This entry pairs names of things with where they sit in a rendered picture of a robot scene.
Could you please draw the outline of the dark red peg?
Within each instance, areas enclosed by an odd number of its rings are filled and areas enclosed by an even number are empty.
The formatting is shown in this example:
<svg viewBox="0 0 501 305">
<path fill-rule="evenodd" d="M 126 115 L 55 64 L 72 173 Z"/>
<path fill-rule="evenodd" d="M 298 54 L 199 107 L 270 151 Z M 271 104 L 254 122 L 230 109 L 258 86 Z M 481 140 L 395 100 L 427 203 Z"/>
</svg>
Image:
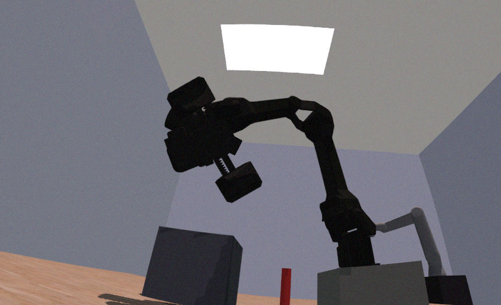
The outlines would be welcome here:
<svg viewBox="0 0 501 305">
<path fill-rule="evenodd" d="M 291 269 L 282 268 L 280 305 L 290 305 Z"/>
</svg>

